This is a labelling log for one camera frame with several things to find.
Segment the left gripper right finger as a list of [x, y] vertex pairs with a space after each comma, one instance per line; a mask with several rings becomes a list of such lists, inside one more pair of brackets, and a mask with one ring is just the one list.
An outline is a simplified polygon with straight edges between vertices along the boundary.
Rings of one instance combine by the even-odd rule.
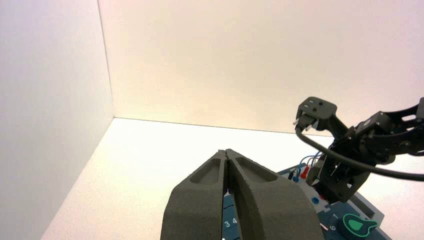
[[297, 184], [232, 149], [226, 156], [242, 240], [324, 239], [316, 210]]

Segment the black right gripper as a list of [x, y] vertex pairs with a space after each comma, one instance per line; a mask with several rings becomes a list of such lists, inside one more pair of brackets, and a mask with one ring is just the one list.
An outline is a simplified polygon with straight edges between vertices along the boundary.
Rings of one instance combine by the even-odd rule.
[[[368, 151], [365, 138], [358, 137], [354, 129], [349, 129], [344, 136], [335, 138], [329, 149], [372, 167], [391, 164], [396, 158], [393, 155], [378, 155]], [[365, 183], [369, 175], [369, 172], [354, 168], [325, 153], [309, 169], [306, 183], [328, 203], [345, 203]]]

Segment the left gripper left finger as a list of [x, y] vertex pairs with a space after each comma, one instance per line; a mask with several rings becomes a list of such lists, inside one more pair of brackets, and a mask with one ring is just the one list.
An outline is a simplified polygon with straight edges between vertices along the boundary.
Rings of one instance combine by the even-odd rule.
[[162, 240], [220, 240], [228, 158], [218, 150], [171, 191], [163, 213]]

